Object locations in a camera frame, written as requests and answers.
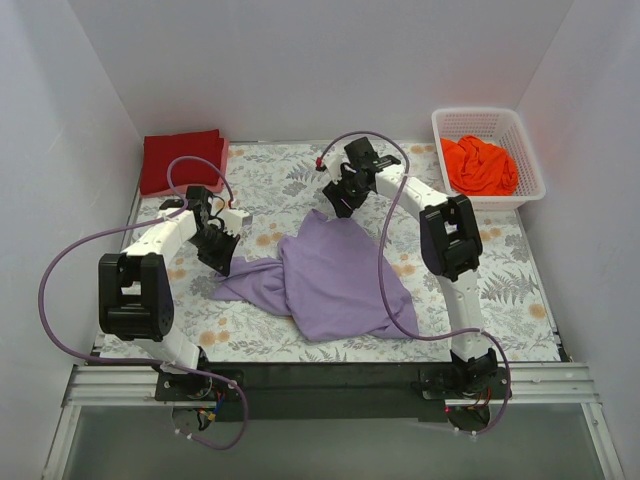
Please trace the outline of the purple t shirt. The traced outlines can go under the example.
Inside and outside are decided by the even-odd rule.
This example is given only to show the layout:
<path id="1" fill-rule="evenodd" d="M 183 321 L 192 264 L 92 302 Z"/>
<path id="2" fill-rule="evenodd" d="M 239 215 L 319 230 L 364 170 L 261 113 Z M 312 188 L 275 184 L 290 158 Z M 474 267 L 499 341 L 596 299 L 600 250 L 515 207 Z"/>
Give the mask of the purple t shirt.
<path id="1" fill-rule="evenodd" d="M 247 301 L 272 315 L 290 316 L 312 342 L 416 334 L 411 294 L 384 262 L 387 300 L 401 326 L 389 318 L 379 289 L 378 253 L 378 246 L 354 220 L 330 219 L 313 209 L 295 236 L 280 239 L 276 258 L 235 257 L 212 298 Z"/>

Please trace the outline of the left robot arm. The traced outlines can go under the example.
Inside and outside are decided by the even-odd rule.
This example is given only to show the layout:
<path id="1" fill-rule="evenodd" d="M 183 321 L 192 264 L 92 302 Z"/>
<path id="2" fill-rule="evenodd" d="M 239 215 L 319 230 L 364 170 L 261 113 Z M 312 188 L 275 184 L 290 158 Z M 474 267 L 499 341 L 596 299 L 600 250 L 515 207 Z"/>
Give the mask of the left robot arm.
<path id="1" fill-rule="evenodd" d="M 138 240 L 120 253 L 103 255 L 98 264 L 100 329 L 137 345 L 160 369 L 180 373 L 178 387 L 193 400 L 211 392 L 213 377 L 199 366 L 206 358 L 201 348 L 174 326 L 168 267 L 190 243 L 201 263 L 228 276 L 241 232 L 252 222 L 245 210 L 213 206 L 207 188 L 188 188 L 184 199 L 160 205 Z"/>

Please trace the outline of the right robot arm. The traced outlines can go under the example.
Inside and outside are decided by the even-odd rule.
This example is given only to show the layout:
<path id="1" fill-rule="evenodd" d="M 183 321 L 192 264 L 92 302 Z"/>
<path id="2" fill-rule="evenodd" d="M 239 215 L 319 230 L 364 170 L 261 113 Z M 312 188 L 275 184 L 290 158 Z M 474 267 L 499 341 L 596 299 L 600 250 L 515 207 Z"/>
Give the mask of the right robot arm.
<path id="1" fill-rule="evenodd" d="M 315 167 L 330 176 L 323 193 L 340 218 L 350 217 L 375 193 L 418 222 L 421 258 L 440 284 L 450 324 L 449 332 L 437 337 L 450 343 L 444 386 L 475 397 L 497 374 L 500 349 L 484 329 L 477 291 L 483 244 L 471 201 L 464 195 L 448 196 L 412 176 L 406 153 L 379 155 L 371 136 L 368 131 L 345 134 L 343 159 L 322 151 Z"/>

